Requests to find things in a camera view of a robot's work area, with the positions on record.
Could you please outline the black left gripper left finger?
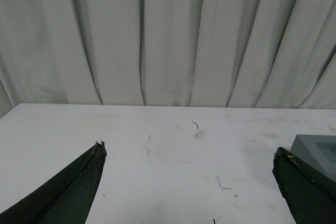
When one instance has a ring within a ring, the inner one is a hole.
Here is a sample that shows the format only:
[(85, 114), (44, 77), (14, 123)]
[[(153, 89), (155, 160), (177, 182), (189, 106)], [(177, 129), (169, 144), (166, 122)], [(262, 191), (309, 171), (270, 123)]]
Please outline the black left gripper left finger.
[(85, 223), (107, 152), (96, 143), (28, 196), (1, 213), (1, 223)]

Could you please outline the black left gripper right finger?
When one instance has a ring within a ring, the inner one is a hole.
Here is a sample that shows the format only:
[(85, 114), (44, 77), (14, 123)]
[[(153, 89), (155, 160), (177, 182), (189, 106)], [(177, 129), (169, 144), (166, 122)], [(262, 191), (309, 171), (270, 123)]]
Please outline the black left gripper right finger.
[(335, 223), (335, 181), (283, 147), (272, 173), (296, 223)]

